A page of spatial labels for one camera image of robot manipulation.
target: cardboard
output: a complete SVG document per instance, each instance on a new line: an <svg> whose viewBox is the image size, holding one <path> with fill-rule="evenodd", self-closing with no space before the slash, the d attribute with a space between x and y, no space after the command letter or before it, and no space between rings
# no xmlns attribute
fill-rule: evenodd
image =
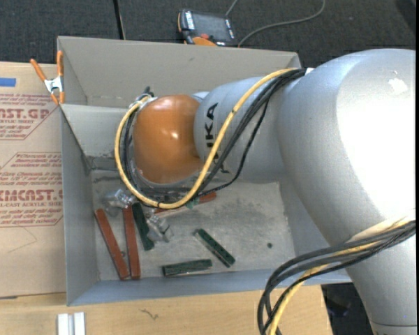
<svg viewBox="0 0 419 335"><path fill-rule="evenodd" d="M293 236L291 217L293 227L308 223L319 233L309 217L301 223L301 207L291 207L296 195L283 204L277 183L236 182L216 200L168 217L174 233L170 242L140 252L139 281L121 281L94 210L105 208L105 194L123 187L113 158L115 131L133 99L146 86L157 96L191 95L300 63L294 52L229 47L74 37L59 37L58 46L64 53L67 94L61 107L61 151L69 305L259 290L276 267L295 257L298 242L326 246L315 232L301 240ZM126 249L122 217L109 222L120 249ZM215 259L205 275L165 278L163 265L212 257L193 236L196 228L230 251L235 264L227 268ZM349 278L329 274L311 283L342 281Z"/></svg>
<svg viewBox="0 0 419 335"><path fill-rule="evenodd" d="M56 76L56 66L41 67ZM0 80L15 85L0 85L0 297L62 292L57 106L30 64L0 62Z"/></svg>

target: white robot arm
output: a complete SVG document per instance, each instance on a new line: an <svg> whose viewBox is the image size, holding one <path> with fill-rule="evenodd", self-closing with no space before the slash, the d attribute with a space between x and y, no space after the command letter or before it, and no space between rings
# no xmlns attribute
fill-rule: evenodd
<svg viewBox="0 0 419 335"><path fill-rule="evenodd" d="M268 86L261 85L237 111L214 155L216 163L230 149L219 178L232 179L244 159L239 179L259 184L279 181L283 198L291 185L331 245L384 221L416 218L415 59L413 51L370 50L334 59L310 73L295 72L239 132L236 126L242 123L248 106ZM159 98L141 109L134 140L142 140L143 117L158 121L149 116L149 110L176 109L181 115L186 111L187 117L170 120L176 124L181 119L183 124L177 130L188 131L186 137L175 138L179 144L169 146L184 155L171 156L165 165L155 164L151 157L172 155L160 150L164 143L153 146L150 155L141 155L135 146L135 163L145 181L154 186L173 185L199 170L227 116L257 81L259 78L232 82L204 98L189 97L189 103ZM262 123L255 131L258 121ZM236 133L236 144L229 145L227 140ZM256 137L251 143L252 133ZM246 158L245 149L249 149ZM173 172L183 164L189 168ZM149 180L150 170L172 176L164 182L155 177ZM375 334L417 334L416 236L349 267L348 273Z"/></svg>

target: orange clamp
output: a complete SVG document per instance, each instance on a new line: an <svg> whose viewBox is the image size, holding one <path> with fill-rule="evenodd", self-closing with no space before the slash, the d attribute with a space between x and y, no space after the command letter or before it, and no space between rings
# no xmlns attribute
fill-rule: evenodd
<svg viewBox="0 0 419 335"><path fill-rule="evenodd" d="M36 71L37 76L39 76L41 81L45 83L45 86L47 87L47 90L50 92L50 97L53 100L53 102L55 102L56 105L59 105L59 103L65 103L64 53L62 51L57 51L57 56L56 56L57 77L52 80L47 79L44 72L42 71L42 68L38 65L35 59L30 59L29 63L34 67L34 70ZM59 100L56 98L55 94L53 93L55 89L59 90Z"/></svg>

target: yellow cable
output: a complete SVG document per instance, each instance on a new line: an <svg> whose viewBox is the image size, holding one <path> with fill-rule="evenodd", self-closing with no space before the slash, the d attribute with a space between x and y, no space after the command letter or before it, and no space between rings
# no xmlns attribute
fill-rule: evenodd
<svg viewBox="0 0 419 335"><path fill-rule="evenodd" d="M121 164L121 158L119 155L119 142L121 139L122 130L124 128L124 124L126 123L127 119L134 113L145 101L145 98L138 101L135 105L133 105L129 111L124 115L123 119L119 123L117 134L115 136L115 163L117 164L117 168L119 171L119 176L121 177L122 181L126 185L126 187L134 194L140 201L144 202L145 204L148 204L149 206L154 206L162 209L176 209L178 207L183 206L186 204L196 193L200 185L203 183L203 179L205 178L205 175L207 174L207 171L211 167L211 163L216 155L217 149L219 148L220 144L222 143L222 139L226 133L226 130L228 129L228 126L230 125L231 121L233 120L234 116L236 115L237 111L242 107L242 105L245 103L245 101L263 84L270 81L271 79L278 77L280 75L283 75L291 70L294 70L295 68L287 68L283 70L277 70L276 72L270 73L269 75L266 75L261 80L257 81L242 97L238 100L230 114L226 117L225 122L223 123L221 130L219 131L219 134L217 135L217 138L214 142L213 147L211 148L209 155L207 157L207 160L205 161L205 164L203 165L202 170L200 171L200 174L198 175L198 178L196 182L194 183L191 190L180 200L173 202L173 203L163 203L163 202L157 202L156 200L149 199L142 193L140 193L136 188L132 186L130 181L128 180L126 174L124 173L122 164Z"/></svg>
<svg viewBox="0 0 419 335"><path fill-rule="evenodd" d="M385 231L389 231L389 230L391 230L391 229L393 229L395 227L402 226L402 225L408 223L410 220L411 219L405 219L405 220L399 220L397 222L394 222L392 225L390 225L389 227L387 227ZM353 237L352 239L358 240L358 239L364 238L365 235L366 235L365 234L365 231L359 233L357 235L358 237ZM345 254L349 254L349 253L360 252L360 251L365 250L366 248L369 248L369 247L373 246L375 243L377 243L377 242L372 242L370 244L364 244L362 246L356 246L356 247L353 247L353 248L345 249L344 251L340 251L340 252L334 253L334 255L345 255ZM326 268L327 266L328 265L320 265L320 266L317 266L317 267L308 269L308 270L306 270L305 273L303 273L303 275L301 275L300 279L301 278L304 278L305 276L310 276L313 273L316 273L316 272L318 272L318 271ZM301 285L303 285L303 284L304 284L304 281L303 282L300 282L300 283L297 283L296 285L294 285L288 291L287 295L284 297L283 301L280 303L279 308L278 308L275 316L273 317L273 321L270 323L270 328L269 328L269 333L268 333L269 335L275 335L276 334L277 328L278 328L278 323L279 323L279 321L281 319L281 316L282 316L282 314L284 312L284 309L287 307L287 304L291 300L291 297L298 291L298 289L301 288Z"/></svg>

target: cardboard sign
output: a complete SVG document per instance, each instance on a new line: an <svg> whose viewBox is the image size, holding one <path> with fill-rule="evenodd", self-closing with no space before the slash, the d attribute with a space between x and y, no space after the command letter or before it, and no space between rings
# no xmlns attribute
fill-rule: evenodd
<svg viewBox="0 0 419 335"><path fill-rule="evenodd" d="M65 278L59 109L30 64L0 62L0 297Z"/></svg>

